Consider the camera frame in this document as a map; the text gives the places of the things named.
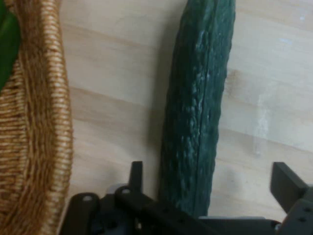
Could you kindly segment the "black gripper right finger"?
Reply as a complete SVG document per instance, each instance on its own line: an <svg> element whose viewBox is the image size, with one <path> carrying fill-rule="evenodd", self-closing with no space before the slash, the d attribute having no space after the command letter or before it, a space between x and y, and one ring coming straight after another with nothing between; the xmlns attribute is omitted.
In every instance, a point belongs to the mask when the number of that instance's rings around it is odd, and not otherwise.
<svg viewBox="0 0 313 235"><path fill-rule="evenodd" d="M276 229L278 235L313 233L313 187L306 184L284 162L274 162L270 191L287 214Z"/></svg>

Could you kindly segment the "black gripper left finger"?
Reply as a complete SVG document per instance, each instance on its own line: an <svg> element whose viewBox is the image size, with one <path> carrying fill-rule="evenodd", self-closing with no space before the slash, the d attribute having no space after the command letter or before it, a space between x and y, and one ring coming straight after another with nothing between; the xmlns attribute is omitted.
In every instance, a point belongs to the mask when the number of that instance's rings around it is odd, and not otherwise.
<svg viewBox="0 0 313 235"><path fill-rule="evenodd" d="M142 162L132 162L128 183L103 198L91 192L74 195L60 234L201 235L199 221L142 193L142 171Z"/></svg>

